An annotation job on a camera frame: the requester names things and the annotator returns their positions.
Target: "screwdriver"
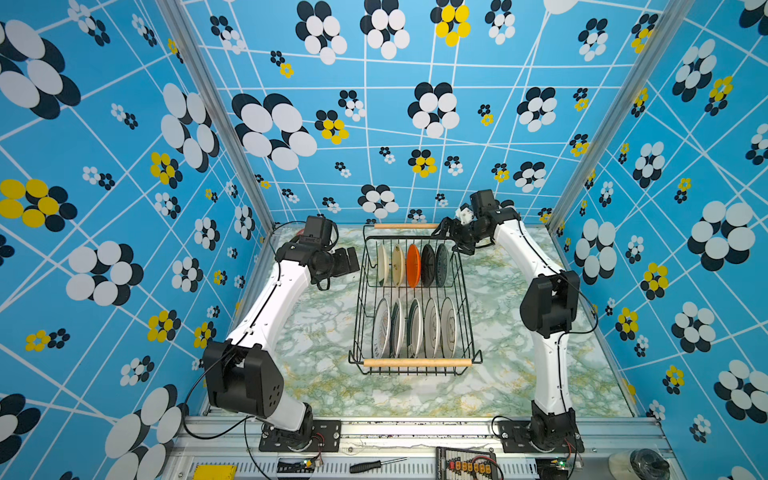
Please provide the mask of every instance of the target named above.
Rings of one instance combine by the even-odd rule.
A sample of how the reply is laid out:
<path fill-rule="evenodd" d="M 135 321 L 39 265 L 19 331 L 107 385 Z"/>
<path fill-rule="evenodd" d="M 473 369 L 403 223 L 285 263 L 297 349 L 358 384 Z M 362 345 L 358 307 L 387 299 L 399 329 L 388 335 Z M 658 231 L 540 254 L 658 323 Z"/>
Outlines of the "screwdriver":
<path fill-rule="evenodd" d="M 376 460 L 375 462 L 357 463 L 349 467 L 349 473 L 363 473 L 369 470 L 373 470 L 374 468 L 381 468 L 382 465 L 386 465 L 388 463 L 402 462 L 403 460 L 408 460 L 408 457 L 396 458 L 395 460 L 387 460 L 386 462 Z"/>

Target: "dish rack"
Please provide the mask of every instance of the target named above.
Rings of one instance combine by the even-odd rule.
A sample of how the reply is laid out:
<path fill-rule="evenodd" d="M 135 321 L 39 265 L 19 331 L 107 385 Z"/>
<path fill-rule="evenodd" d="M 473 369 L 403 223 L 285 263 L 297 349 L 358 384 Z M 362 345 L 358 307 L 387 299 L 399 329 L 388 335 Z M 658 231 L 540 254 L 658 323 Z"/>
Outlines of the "dish rack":
<path fill-rule="evenodd" d="M 461 375 L 472 364 L 482 363 L 482 351 L 475 349 L 475 340 L 472 334 L 472 320 L 469 315 L 469 303 L 467 298 L 467 289 L 464 280 L 464 270 L 462 269 L 462 260 L 458 253 L 453 251 L 454 241 L 448 237 L 438 237 L 418 234 L 384 234 L 380 233 L 386 228 L 433 228 L 433 225 L 427 224 L 376 224 L 365 225 L 362 229 L 365 246 L 362 252 L 362 261 L 360 262 L 360 281 L 357 292 L 357 307 L 355 314 L 355 338 L 353 349 L 349 351 L 349 363 L 357 365 L 363 375 L 378 373 L 380 375 Z M 449 252 L 448 270 L 443 286 L 437 286 L 437 281 L 427 287 L 419 281 L 414 288 L 409 286 L 406 279 L 395 286 L 392 276 L 392 259 L 394 258 L 395 246 L 399 245 L 407 255 L 408 248 L 415 244 L 421 253 L 425 245 L 429 244 L 437 252 L 441 244 Z M 389 261 L 388 278 L 383 285 L 379 284 L 377 263 L 377 249 L 383 245 L 386 249 Z M 390 308 L 397 299 L 403 301 L 403 309 L 406 318 L 412 301 L 419 300 L 421 317 L 423 325 L 421 333 L 423 335 L 422 345 L 427 345 L 427 325 L 425 308 L 429 299 L 433 299 L 438 309 L 438 318 L 440 318 L 440 309 L 446 298 L 450 298 L 453 303 L 454 314 L 456 318 L 456 341 L 455 351 L 451 358 L 426 358 L 425 355 L 418 355 L 416 358 L 409 357 L 408 342 L 405 348 L 401 350 L 399 358 L 393 358 L 393 342 L 388 345 L 389 354 L 384 355 L 388 358 L 375 358 L 373 355 L 373 336 L 376 308 L 382 298 L 386 298 Z M 406 321 L 406 332 L 410 331 L 410 326 Z"/>

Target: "wooden handle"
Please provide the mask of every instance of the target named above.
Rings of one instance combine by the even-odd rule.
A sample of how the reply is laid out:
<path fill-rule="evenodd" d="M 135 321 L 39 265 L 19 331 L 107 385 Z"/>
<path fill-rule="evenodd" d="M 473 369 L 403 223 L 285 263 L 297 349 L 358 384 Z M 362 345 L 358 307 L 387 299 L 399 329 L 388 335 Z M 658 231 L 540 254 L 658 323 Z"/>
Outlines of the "wooden handle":
<path fill-rule="evenodd" d="M 472 359 L 365 359 L 362 366 L 374 368 L 377 366 L 393 367 L 452 367 L 472 366 Z"/>
<path fill-rule="evenodd" d="M 431 229 L 434 230 L 435 228 L 439 227 L 440 223 L 374 223 L 373 228 L 376 229 L 395 229 L 395 228 L 424 228 L 424 229 Z"/>

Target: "black plate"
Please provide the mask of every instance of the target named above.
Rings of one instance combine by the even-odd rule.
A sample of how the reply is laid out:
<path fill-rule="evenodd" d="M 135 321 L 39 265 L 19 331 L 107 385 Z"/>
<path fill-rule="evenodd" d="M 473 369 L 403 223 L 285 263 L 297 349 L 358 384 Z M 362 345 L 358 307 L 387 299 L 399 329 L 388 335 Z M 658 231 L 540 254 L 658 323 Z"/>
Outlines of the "black plate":
<path fill-rule="evenodd" d="M 444 286 L 445 279 L 448 277 L 448 248 L 444 243 L 437 247 L 437 257 L 435 259 L 435 282 L 437 286 Z"/>
<path fill-rule="evenodd" d="M 431 286 L 435 281 L 435 251 L 427 243 L 422 248 L 422 285 Z"/>

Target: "blue wallpaper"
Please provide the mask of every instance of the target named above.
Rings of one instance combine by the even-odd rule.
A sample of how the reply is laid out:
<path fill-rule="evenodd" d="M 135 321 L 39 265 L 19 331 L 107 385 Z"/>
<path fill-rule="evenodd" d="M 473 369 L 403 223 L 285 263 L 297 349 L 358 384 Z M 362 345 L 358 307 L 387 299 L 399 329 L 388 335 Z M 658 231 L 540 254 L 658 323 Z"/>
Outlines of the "blue wallpaper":
<path fill-rule="evenodd" d="M 275 220 L 546 223 L 666 3 L 183 5 Z"/>
<path fill-rule="evenodd" d="M 768 6 L 698 1 L 556 237 L 688 478 L 765 478 Z"/>
<path fill-rule="evenodd" d="M 3 4 L 0 478 L 162 468 L 263 234 L 195 91 L 153 2 Z"/>

